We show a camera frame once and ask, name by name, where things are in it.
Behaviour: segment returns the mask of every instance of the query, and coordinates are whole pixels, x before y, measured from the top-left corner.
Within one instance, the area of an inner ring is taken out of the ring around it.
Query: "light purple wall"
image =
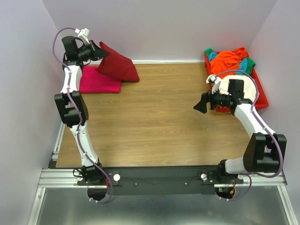
[[[249,54],[270,106],[262,118],[286,135],[284,172],[293,209],[300,221],[300,1],[278,0],[255,37]]]
[[[203,60],[250,47],[276,0],[43,0],[56,27],[88,28],[133,60]]]
[[[53,96],[63,72],[42,1],[6,1],[0,15],[0,224],[24,225],[59,128]]]

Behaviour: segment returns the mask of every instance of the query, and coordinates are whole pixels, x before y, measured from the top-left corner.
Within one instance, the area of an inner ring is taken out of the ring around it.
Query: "wooden floor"
[[[119,94],[85,94],[103,166],[215,165],[243,156],[249,137],[232,115],[193,109],[209,89],[203,64],[137,64],[141,81]],[[57,167],[81,167],[66,127]]]

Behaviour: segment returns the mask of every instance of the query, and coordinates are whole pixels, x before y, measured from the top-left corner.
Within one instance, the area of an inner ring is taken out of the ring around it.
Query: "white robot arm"
[[[89,113],[79,91],[79,85],[83,74],[84,61],[98,60],[109,53],[97,47],[93,41],[88,40],[88,29],[76,29],[75,32],[78,34],[77,37],[67,36],[62,39],[66,50],[63,59],[65,81],[60,94],[55,95],[54,100],[62,122],[70,128],[76,140],[81,155],[82,176],[86,180],[95,178],[92,181],[95,184],[95,180],[98,180],[103,175],[100,174],[94,165],[101,167],[101,163],[90,141],[88,132]],[[81,40],[83,45],[78,48],[76,40]],[[68,95],[70,95],[75,105],[70,105],[71,100]]]
[[[286,138],[284,135],[277,135],[270,129],[252,106],[251,99],[244,98],[250,96],[247,89],[244,90],[244,80],[239,79],[238,75],[231,76],[227,90],[221,90],[223,80],[215,75],[207,78],[207,83],[213,85],[212,90],[203,93],[201,101],[194,106],[194,109],[206,113],[206,104],[210,102],[210,109],[214,110],[218,106],[228,107],[232,114],[236,116],[246,129],[250,142],[243,157],[237,159],[222,160],[219,166],[223,167],[224,172],[229,174],[240,174],[248,172],[275,173],[280,167],[278,149],[272,140],[275,137],[280,146],[280,152],[284,157]]]

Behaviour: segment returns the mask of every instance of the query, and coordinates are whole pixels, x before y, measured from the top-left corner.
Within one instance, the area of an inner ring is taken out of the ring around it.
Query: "green cloth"
[[[212,50],[211,48],[206,49],[206,50],[204,51],[204,53],[205,53],[207,56],[209,56],[211,53],[214,53],[214,52],[215,52],[215,51]]]
[[[252,59],[250,59],[249,57],[247,57],[247,61],[248,61],[248,64],[247,64],[247,69],[246,69],[246,73],[247,74],[252,74],[252,68],[253,66],[255,66],[255,62],[252,61]]]

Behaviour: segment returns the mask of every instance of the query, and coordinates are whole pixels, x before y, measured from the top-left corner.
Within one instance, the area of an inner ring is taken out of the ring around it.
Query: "magenta cloth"
[[[98,67],[83,68],[79,90],[81,93],[119,93],[121,80],[98,73]]]

